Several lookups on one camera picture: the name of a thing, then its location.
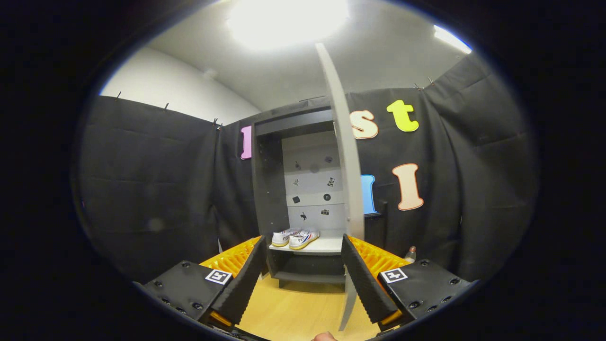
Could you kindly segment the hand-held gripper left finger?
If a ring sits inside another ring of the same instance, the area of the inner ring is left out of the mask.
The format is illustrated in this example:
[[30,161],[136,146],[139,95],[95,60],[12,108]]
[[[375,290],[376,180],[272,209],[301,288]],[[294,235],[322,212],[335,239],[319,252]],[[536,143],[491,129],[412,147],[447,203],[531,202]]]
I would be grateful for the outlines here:
[[257,236],[201,263],[183,260],[142,285],[151,299],[210,327],[240,324],[266,266],[267,242]]

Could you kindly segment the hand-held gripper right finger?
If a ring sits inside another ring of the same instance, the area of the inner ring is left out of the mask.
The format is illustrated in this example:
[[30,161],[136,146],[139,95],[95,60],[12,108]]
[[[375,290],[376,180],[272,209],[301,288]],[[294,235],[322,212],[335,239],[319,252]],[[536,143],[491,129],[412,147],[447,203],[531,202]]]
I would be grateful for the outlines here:
[[340,254],[366,314],[382,332],[426,319],[476,289],[476,281],[434,261],[409,262],[347,234]]

